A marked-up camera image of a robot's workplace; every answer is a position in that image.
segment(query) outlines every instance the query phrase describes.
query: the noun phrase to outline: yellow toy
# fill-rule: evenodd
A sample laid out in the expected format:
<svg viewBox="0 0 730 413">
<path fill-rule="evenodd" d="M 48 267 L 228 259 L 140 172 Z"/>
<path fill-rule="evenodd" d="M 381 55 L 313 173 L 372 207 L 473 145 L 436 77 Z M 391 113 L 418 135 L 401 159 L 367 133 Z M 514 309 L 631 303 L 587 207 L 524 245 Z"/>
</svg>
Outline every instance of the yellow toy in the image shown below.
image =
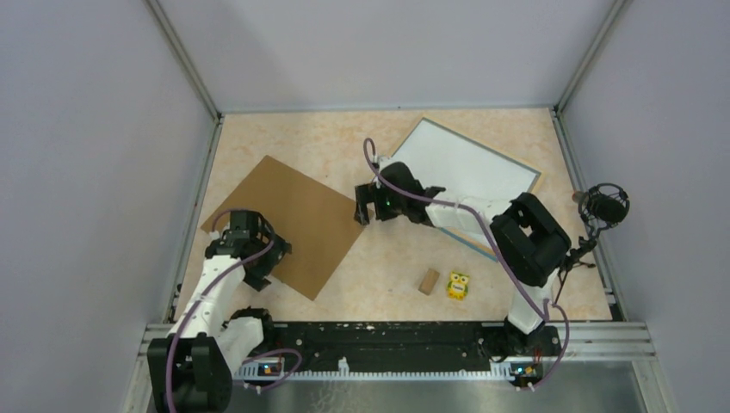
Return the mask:
<svg viewBox="0 0 730 413">
<path fill-rule="evenodd" d="M 450 299 L 463 300 L 464 297 L 469 293 L 469 276 L 466 274 L 459 274 L 455 271 L 451 272 L 449 276 L 449 283 L 446 286 L 446 292 L 449 293 Z"/>
</svg>

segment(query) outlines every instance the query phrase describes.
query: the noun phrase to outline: beige marble floor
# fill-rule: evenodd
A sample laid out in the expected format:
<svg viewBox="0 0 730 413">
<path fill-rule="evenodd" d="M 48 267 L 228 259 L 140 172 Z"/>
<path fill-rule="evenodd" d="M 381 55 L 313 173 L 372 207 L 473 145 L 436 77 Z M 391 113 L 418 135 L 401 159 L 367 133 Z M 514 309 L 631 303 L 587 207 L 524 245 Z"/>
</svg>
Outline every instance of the beige marble floor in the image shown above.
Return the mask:
<svg viewBox="0 0 730 413">
<path fill-rule="evenodd" d="M 270 155 L 338 192 L 369 177 L 362 140 L 380 151 L 403 138 L 422 112 L 320 112 L 227 115 L 201 209 L 202 223 L 264 155 Z M 536 194 L 572 237 L 585 234 L 547 109 L 434 110 L 425 113 L 470 138 L 524 159 L 545 173 Z M 182 312 L 200 276 L 209 236 L 197 230 L 177 313 Z M 418 285 L 428 268 L 442 273 L 434 292 Z M 469 294 L 447 298 L 448 271 L 470 274 Z M 257 293 L 241 284 L 231 312 L 253 305 L 281 321 L 450 321 L 501 320 L 514 287 L 498 263 L 431 228 L 407 219 L 374 222 L 358 238 L 335 274 L 311 301 L 270 277 Z M 571 319 L 609 319 L 603 285 L 595 269 L 576 268 L 560 299 Z"/>
</svg>

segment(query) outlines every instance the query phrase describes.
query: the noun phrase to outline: white wall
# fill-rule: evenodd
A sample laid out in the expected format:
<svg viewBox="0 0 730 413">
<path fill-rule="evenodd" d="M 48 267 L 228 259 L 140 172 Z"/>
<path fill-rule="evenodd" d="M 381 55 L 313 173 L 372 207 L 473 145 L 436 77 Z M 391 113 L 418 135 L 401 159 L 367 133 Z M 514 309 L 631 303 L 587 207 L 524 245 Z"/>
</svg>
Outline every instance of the white wall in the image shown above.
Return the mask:
<svg viewBox="0 0 730 413">
<path fill-rule="evenodd" d="M 566 113 L 589 182 L 631 212 L 604 242 L 682 411 L 726 412 L 730 3 L 634 2 Z"/>
<path fill-rule="evenodd" d="M 0 411 L 119 411 L 211 132 L 140 0 L 0 5 Z"/>
<path fill-rule="evenodd" d="M 611 0 L 163 0 L 219 109 L 552 106 Z"/>
</svg>

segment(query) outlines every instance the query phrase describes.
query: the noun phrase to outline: whiteboard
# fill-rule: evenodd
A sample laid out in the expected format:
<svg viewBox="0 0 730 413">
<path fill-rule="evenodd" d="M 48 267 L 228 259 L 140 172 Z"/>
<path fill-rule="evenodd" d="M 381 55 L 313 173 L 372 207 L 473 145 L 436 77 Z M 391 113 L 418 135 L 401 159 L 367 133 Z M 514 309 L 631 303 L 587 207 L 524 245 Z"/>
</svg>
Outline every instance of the whiteboard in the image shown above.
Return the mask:
<svg viewBox="0 0 730 413">
<path fill-rule="evenodd" d="M 444 187 L 490 200 L 513 200 L 522 192 L 532 192 L 542 177 L 535 167 L 425 117 L 392 151 L 391 158 L 405 163 L 424 188 Z M 494 258 L 484 237 L 442 231 Z"/>
</svg>

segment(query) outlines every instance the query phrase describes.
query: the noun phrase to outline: brown cardboard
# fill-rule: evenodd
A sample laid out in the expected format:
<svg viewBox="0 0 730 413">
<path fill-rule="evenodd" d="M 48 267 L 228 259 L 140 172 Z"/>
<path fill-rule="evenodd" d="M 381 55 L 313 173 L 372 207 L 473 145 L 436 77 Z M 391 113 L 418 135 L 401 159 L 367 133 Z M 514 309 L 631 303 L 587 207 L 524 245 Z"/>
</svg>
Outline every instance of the brown cardboard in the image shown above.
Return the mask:
<svg viewBox="0 0 730 413">
<path fill-rule="evenodd" d="M 272 157 L 261 162 L 231 192 L 201 229 L 231 208 L 259 211 L 274 231 L 292 244 L 272 275 L 314 300 L 362 232 L 355 202 Z M 218 228 L 228 223 L 221 217 Z"/>
</svg>

